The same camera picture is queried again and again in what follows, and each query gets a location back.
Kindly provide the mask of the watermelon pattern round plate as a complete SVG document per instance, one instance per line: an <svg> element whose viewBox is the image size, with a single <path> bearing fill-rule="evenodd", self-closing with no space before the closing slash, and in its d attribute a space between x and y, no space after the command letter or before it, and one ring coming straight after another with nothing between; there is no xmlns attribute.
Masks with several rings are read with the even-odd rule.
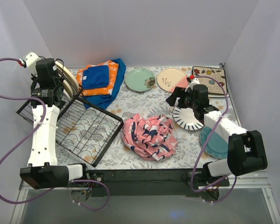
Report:
<svg viewBox="0 0 280 224"><path fill-rule="evenodd" d="M63 80L63 88L65 95L68 96L69 100L71 100L73 97L73 90L71 85L66 80Z"/></svg>

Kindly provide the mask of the cream and pink plate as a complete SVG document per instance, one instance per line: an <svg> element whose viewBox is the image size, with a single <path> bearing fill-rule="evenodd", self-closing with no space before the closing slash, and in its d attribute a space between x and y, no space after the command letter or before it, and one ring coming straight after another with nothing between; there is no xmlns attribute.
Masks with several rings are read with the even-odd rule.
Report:
<svg viewBox="0 0 280 224"><path fill-rule="evenodd" d="M172 93L175 87L186 88L188 86L187 74L176 68L162 70L156 77L157 84L164 91Z"/></svg>

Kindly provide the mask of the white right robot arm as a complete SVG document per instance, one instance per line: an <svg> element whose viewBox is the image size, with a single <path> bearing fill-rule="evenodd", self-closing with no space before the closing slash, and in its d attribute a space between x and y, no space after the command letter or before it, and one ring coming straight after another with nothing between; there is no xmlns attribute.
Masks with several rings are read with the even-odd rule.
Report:
<svg viewBox="0 0 280 224"><path fill-rule="evenodd" d="M193 169L190 183L198 177L206 185L215 184L229 175L241 176L265 170L268 166L262 135L259 131L248 131L235 125L218 108L210 104L208 88L196 84L190 90L176 87L172 95L166 99L170 106L177 104L180 108L190 108L194 116L211 133L218 134L228 145L227 157L203 165L200 174Z"/></svg>

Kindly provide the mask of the blue striped white plate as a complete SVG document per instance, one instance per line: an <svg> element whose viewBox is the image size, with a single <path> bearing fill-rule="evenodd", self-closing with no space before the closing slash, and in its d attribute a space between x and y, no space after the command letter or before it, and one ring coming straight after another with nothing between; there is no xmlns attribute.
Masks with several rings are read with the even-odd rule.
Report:
<svg viewBox="0 0 280 224"><path fill-rule="evenodd" d="M173 108L173 120L178 126L189 131L196 131L204 127L204 125L195 118L191 108L180 108L176 105Z"/></svg>

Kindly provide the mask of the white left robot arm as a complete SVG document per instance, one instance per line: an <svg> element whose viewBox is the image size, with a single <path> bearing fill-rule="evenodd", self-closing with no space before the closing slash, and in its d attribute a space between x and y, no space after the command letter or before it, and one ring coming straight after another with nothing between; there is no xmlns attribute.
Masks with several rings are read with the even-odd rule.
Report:
<svg viewBox="0 0 280 224"><path fill-rule="evenodd" d="M63 98L72 99L73 88L59 74L55 59L29 53L23 62L33 80L30 103L36 131L27 167L20 169L20 177L34 189L66 187L72 181L84 187L90 181L86 165L60 166L56 158L57 120L65 104Z"/></svg>

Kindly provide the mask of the mint green flower plate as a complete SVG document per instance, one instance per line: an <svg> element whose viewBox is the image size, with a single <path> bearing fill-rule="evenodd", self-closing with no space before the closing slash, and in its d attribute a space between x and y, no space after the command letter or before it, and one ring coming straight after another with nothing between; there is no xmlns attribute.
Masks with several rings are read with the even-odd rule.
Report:
<svg viewBox="0 0 280 224"><path fill-rule="evenodd" d="M148 69L136 68L127 73L125 83L135 92L146 92L155 85L155 75Z"/></svg>

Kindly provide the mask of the square plate yellow flower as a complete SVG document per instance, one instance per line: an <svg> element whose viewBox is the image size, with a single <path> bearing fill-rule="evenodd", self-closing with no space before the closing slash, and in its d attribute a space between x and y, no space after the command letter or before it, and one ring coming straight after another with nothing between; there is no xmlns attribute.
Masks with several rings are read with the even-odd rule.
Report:
<svg viewBox="0 0 280 224"><path fill-rule="evenodd" d="M224 69L193 66L192 75L197 77L200 84L207 86L209 97L223 97L224 92L222 88L228 94Z"/></svg>

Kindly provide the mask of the teal round plate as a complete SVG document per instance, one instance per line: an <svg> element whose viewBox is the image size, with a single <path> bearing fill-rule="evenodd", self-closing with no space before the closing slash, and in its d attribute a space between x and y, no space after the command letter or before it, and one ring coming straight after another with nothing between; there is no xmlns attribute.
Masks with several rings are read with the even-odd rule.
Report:
<svg viewBox="0 0 280 224"><path fill-rule="evenodd" d="M212 129L206 126L202 129L200 134L200 142L202 146L205 144L211 131ZM226 159L228 154L228 144L220 135L214 132L205 147L205 152L216 159Z"/></svg>

